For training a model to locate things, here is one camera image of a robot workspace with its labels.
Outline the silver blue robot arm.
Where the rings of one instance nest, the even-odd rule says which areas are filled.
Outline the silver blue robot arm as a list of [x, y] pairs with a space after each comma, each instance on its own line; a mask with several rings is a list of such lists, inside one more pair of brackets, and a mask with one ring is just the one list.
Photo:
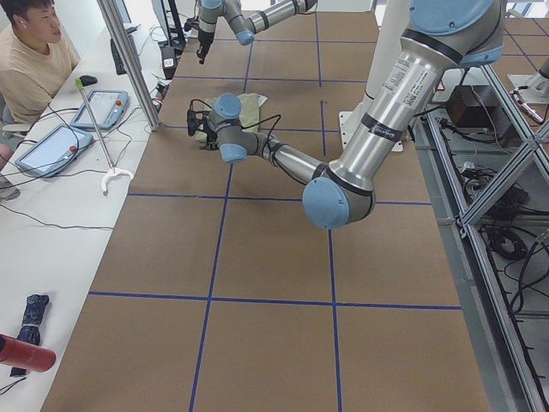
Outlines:
[[400, 54], [339, 158], [323, 163], [241, 124], [241, 102], [220, 95], [202, 124], [223, 161], [256, 155], [304, 186], [302, 203], [317, 227], [360, 221], [375, 206], [374, 176], [448, 70], [497, 61], [503, 50], [502, 1], [412, 1], [402, 11]]
[[250, 45], [258, 33], [295, 15], [303, 15], [317, 6], [314, 0], [286, 0], [244, 17], [240, 1], [199, 1], [198, 41], [196, 51], [199, 64], [204, 64], [214, 37], [219, 18], [223, 18], [240, 45]]

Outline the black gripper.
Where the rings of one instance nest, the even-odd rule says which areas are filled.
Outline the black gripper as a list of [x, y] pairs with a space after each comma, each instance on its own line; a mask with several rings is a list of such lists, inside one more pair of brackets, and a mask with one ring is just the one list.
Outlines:
[[199, 64], [204, 64], [204, 60], [206, 59], [209, 49], [213, 44], [213, 34], [199, 29], [197, 38], [199, 41], [199, 47], [196, 51], [196, 56], [199, 59]]
[[203, 130], [204, 138], [201, 140], [201, 149], [207, 151], [215, 151], [219, 149], [217, 134], [205, 127]]

